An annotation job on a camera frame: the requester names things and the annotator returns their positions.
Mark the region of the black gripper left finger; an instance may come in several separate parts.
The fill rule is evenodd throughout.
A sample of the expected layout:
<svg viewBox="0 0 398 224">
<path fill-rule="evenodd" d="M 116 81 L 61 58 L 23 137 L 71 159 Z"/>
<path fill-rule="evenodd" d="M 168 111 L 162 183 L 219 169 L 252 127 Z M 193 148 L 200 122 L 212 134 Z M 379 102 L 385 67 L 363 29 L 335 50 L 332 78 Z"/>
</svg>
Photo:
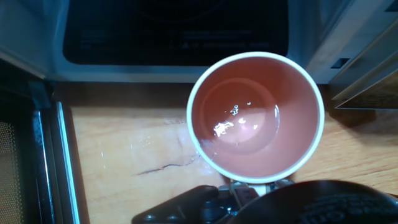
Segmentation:
<svg viewBox="0 0 398 224">
<path fill-rule="evenodd" d="M 258 193 L 248 184 L 201 185 L 135 217 L 132 224 L 226 224 Z"/>
</svg>

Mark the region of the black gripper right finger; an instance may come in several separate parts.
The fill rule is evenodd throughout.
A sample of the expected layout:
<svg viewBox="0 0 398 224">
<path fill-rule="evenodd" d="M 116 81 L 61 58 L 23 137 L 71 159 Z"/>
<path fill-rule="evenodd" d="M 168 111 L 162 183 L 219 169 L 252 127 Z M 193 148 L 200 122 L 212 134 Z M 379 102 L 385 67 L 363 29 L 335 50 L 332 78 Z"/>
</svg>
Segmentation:
<svg viewBox="0 0 398 224">
<path fill-rule="evenodd" d="M 288 179 L 282 179 L 282 180 L 277 180 L 273 183 L 270 184 L 270 189 L 271 190 L 278 190 L 281 189 L 283 187 L 287 187 L 290 185 L 293 185 L 295 182 L 292 180 L 288 180 Z"/>
</svg>

